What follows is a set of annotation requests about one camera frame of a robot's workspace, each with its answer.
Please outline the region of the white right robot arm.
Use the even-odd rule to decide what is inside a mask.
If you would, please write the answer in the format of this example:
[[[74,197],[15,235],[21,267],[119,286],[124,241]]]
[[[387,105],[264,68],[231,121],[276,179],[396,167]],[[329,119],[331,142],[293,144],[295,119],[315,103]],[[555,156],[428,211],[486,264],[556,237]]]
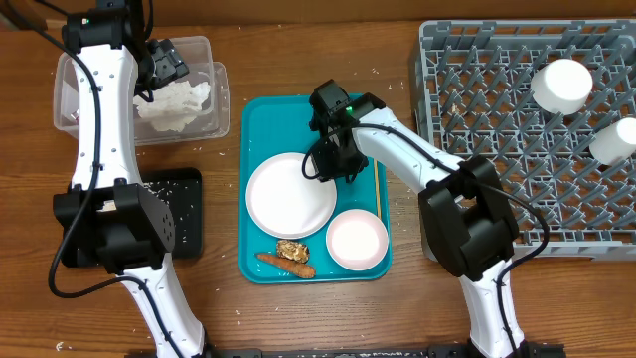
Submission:
[[[320,137],[305,155],[313,167],[304,177],[351,183],[371,159],[393,170],[418,195],[424,251],[460,280],[471,355],[520,356],[525,336],[509,287],[519,227],[494,165],[436,148],[370,93],[352,98],[328,81],[309,103],[309,127]]]

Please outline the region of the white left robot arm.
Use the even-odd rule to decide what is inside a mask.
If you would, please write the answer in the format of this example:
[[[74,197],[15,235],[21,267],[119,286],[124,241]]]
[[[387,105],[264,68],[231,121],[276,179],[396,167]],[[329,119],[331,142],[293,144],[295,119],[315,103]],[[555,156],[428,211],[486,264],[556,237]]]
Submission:
[[[79,149],[69,189],[54,197],[64,237],[48,276],[51,292],[64,256],[81,253],[111,278],[76,291],[85,296],[122,284],[140,310],[159,357],[210,357],[203,324],[177,278],[176,222],[143,186],[136,161],[133,100],[187,71],[167,41],[150,37],[140,1],[98,1],[68,16],[60,48],[71,58],[79,92]]]

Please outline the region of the white napkin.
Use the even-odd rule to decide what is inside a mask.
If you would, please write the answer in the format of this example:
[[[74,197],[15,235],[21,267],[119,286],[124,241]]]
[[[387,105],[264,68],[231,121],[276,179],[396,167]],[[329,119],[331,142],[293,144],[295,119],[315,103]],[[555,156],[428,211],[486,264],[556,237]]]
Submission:
[[[173,82],[154,92],[152,102],[136,96],[133,104],[139,117],[147,120],[154,130],[181,132],[200,115],[210,92],[208,82],[195,86],[189,81]]]

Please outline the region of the white cup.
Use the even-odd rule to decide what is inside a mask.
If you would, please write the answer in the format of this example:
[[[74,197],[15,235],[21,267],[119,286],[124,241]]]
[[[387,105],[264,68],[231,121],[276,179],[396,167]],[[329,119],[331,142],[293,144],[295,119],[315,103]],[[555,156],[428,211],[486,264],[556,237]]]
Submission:
[[[602,165],[614,165],[635,152],[635,135],[635,118],[622,118],[595,135],[589,145],[590,154]]]

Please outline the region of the large white plate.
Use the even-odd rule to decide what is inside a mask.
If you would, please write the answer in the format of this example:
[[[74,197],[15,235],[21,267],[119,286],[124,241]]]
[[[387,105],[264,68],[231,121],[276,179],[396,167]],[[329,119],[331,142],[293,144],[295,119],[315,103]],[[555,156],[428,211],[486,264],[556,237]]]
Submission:
[[[256,225],[284,240],[299,240],[324,227],[336,208],[337,187],[334,181],[305,177],[313,172],[302,153],[281,153],[262,162],[245,192],[247,211]]]

